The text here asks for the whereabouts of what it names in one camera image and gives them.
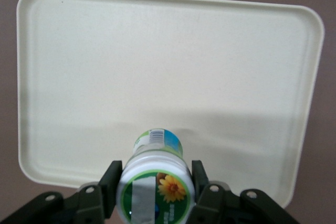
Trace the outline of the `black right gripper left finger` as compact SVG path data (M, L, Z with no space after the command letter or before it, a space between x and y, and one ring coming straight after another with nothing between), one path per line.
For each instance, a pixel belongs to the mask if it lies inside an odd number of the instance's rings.
M1 223L105 223L116 205L122 162L113 161L99 182L82 185L65 198L61 193L42 193Z

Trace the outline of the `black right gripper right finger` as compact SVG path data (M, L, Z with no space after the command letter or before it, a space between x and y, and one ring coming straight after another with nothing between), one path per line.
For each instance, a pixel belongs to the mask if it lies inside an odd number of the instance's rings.
M201 161L192 161L196 205L187 223L298 223L285 209L259 189L239 196L219 181L210 181Z

